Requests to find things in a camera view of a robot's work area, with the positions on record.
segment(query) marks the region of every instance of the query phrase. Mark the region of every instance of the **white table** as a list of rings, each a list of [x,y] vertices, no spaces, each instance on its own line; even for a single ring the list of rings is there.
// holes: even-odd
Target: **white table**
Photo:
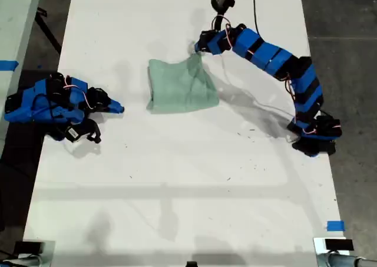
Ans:
[[[8,122],[4,120],[4,103],[17,91],[31,27],[39,0],[0,0],[0,61],[18,61],[13,71],[0,71],[0,156]]]
[[[253,28],[252,0],[233,25]],[[257,0],[263,38],[309,47],[301,0]],[[179,62],[208,30],[210,0],[72,0],[59,71],[102,87],[124,116],[102,143],[45,139],[25,239],[56,241],[53,266],[316,266],[313,237],[339,220],[329,159],[291,148],[284,85],[236,54],[204,56],[216,108],[152,115],[148,60]]]

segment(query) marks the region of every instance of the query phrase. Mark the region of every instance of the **gray floor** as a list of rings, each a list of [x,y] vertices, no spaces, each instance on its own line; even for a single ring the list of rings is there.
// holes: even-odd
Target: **gray floor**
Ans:
[[[39,5],[49,12],[46,21],[60,42],[69,4],[41,0]],[[303,6],[324,109],[342,120],[344,130],[331,165],[346,235],[354,239],[357,255],[377,259],[377,0],[303,0]],[[56,70],[57,65],[56,52],[35,25],[24,68]]]

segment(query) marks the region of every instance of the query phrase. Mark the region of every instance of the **folded towel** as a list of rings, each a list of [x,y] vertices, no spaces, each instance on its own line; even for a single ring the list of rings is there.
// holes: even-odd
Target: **folded towel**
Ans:
[[[198,54],[178,64],[150,60],[149,78],[151,100],[147,109],[153,114],[185,113],[219,104],[216,88]]]

